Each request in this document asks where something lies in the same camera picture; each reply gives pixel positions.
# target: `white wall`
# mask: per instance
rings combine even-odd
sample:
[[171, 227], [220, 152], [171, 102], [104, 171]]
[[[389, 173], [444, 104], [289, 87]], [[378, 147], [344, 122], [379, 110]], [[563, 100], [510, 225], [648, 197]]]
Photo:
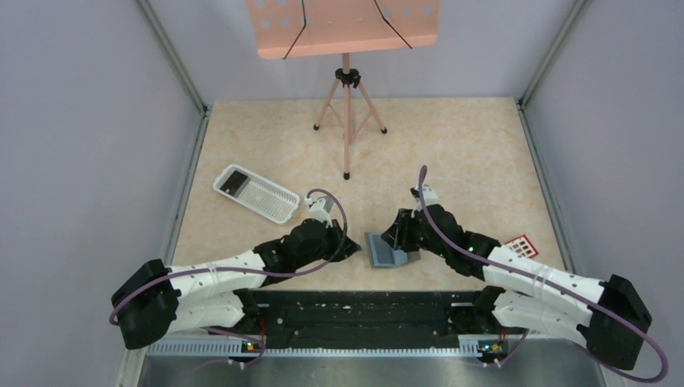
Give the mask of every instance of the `white wall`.
[[[578, 271], [632, 281], [681, 385], [684, 2], [592, 2], [528, 114]], [[636, 373], [654, 375], [643, 355]]]
[[[324, 97], [340, 57], [261, 59], [245, 1], [151, 1], [204, 100]], [[352, 66], [376, 97], [520, 97], [573, 4], [442, 0], [436, 45], [354, 54]]]
[[114, 383], [197, 128], [133, 1], [0, 2], [0, 385]]

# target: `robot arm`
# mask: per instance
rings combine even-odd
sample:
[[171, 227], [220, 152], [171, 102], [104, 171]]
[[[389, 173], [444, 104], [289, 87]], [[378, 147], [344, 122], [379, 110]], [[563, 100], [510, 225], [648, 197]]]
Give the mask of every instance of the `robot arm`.
[[146, 347], [175, 331], [254, 325], [259, 307], [248, 289], [293, 277], [263, 272], [294, 273], [316, 260], [339, 262], [361, 250], [331, 219], [331, 208], [329, 198], [320, 198], [311, 203], [311, 217], [291, 233], [231, 258], [191, 266], [165, 267], [161, 260], [144, 264], [111, 298], [116, 308], [139, 288], [161, 279], [116, 313], [126, 348]]
[[540, 264], [501, 245], [489, 236], [465, 231], [440, 204], [435, 191], [423, 186], [423, 198], [439, 229], [457, 246], [485, 258], [532, 273], [528, 278], [512, 271], [483, 264], [448, 246], [428, 223], [419, 201], [418, 187], [411, 189], [416, 200], [413, 210], [400, 209], [392, 226], [382, 234], [393, 249], [430, 251], [457, 273], [476, 277], [487, 284], [475, 302], [481, 311], [480, 327], [497, 332], [500, 327], [522, 327], [571, 340], [585, 347], [607, 364], [620, 369], [634, 368], [643, 339], [614, 319], [551, 286], [553, 281], [626, 319], [644, 333], [651, 315], [632, 284], [616, 275], [609, 281], [580, 277]]

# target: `pink music stand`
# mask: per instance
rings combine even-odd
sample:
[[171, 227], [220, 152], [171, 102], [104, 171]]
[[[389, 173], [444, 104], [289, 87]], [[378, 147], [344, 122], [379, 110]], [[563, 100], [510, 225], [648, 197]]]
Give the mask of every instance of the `pink music stand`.
[[[323, 104], [314, 129], [328, 107], [344, 127], [344, 179], [350, 178], [349, 143], [372, 115], [383, 134], [387, 128], [361, 76], [350, 65], [350, 52], [428, 46], [437, 41], [440, 0], [245, 0], [254, 27], [257, 52], [266, 59], [342, 54], [342, 68]], [[339, 83], [344, 90], [344, 119], [330, 101]], [[352, 130], [351, 87], [358, 87], [369, 113]]]

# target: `white plastic basket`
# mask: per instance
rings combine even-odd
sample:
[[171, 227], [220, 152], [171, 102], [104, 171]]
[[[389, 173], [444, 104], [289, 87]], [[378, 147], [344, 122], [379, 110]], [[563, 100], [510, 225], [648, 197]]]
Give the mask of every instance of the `white plastic basket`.
[[[229, 194], [221, 187], [234, 172], [243, 173], [248, 179], [237, 191]], [[214, 191], [278, 224], [292, 218], [299, 206], [299, 196], [296, 193], [236, 164], [228, 165], [216, 177]]]

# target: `gray sponge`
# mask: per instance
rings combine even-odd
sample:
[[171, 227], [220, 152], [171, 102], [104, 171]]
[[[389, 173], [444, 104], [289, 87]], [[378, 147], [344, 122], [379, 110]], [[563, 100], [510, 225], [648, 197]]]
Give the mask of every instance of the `gray sponge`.
[[366, 232], [365, 241], [370, 251], [370, 265], [374, 268], [397, 268], [420, 259], [418, 252], [405, 253], [393, 250], [380, 238], [380, 234], [375, 232]]

